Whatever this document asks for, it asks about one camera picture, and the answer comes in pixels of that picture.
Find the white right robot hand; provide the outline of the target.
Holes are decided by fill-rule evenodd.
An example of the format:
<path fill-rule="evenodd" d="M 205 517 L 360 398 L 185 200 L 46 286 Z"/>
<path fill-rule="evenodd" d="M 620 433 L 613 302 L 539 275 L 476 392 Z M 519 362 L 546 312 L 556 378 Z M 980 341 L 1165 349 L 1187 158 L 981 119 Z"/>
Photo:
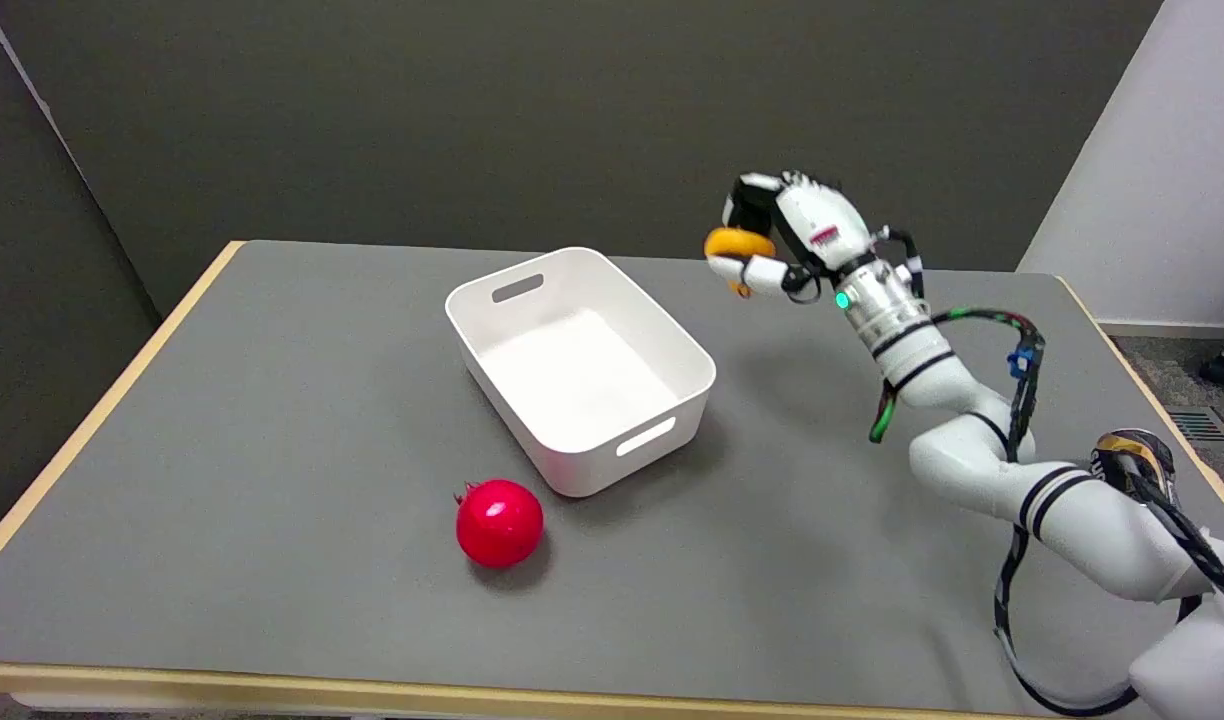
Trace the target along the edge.
<path fill-rule="evenodd" d="M 837 287 L 878 260 L 874 236 L 849 200 L 798 170 L 736 178 L 703 253 L 741 296 L 782 293 L 796 304 L 816 301 L 823 283 Z"/>

